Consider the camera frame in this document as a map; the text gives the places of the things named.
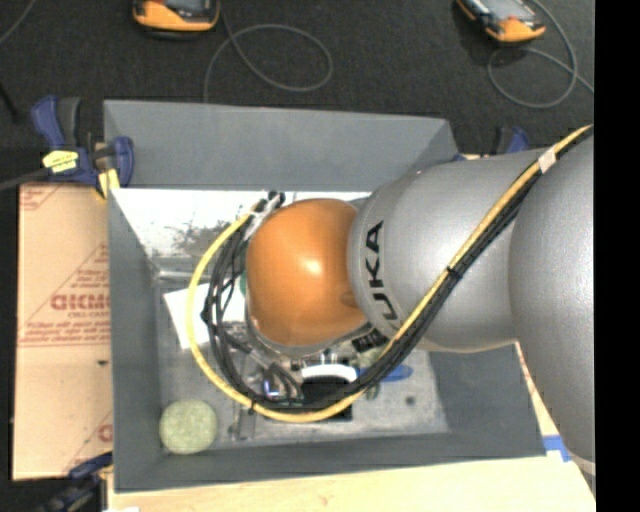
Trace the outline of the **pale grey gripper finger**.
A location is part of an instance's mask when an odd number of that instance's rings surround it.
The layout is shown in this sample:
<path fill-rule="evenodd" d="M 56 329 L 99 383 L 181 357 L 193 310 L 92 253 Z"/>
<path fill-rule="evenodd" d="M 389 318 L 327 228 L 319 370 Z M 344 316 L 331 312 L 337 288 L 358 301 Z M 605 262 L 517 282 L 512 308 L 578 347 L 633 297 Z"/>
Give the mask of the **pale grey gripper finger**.
<path fill-rule="evenodd" d="M 249 441 L 255 437 L 257 414 L 251 409 L 240 407 L 234 416 L 232 439 Z"/>

